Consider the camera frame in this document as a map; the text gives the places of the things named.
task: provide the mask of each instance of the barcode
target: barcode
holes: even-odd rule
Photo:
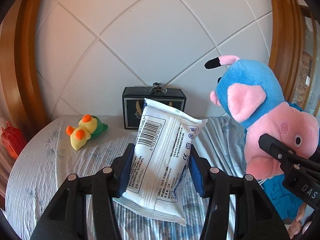
[[[152,142],[156,138],[159,127],[162,126],[159,122],[153,122],[151,120],[146,120],[142,131],[140,133],[137,144],[143,144],[148,147],[152,147]]]

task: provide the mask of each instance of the black tip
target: black tip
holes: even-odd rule
[[[220,64],[220,60],[218,57],[211,59],[206,64],[204,64],[204,67],[206,69],[212,69],[212,68],[216,68],[216,67],[220,67],[220,66],[221,66],[221,64]]]

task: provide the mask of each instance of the plush toy eye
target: plush toy eye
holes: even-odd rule
[[[294,137],[294,145],[296,148],[300,148],[301,145],[302,145],[302,137],[301,135],[297,134],[295,137]]]

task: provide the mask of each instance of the pink pig plush toy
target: pink pig plush toy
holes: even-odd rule
[[[280,163],[259,148],[261,135],[268,133],[297,155],[309,158],[319,141],[317,119],[290,107],[272,70],[255,60],[221,56],[208,61],[207,69],[231,65],[218,79],[210,100],[247,129],[244,157],[246,173],[256,179],[282,174]]]

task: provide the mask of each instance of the yellow duck plush toy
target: yellow duck plush toy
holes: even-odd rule
[[[96,138],[103,131],[108,129],[108,125],[102,123],[97,116],[86,114],[82,117],[77,128],[68,126],[67,134],[70,136],[70,142],[73,149],[78,151],[87,140]]]

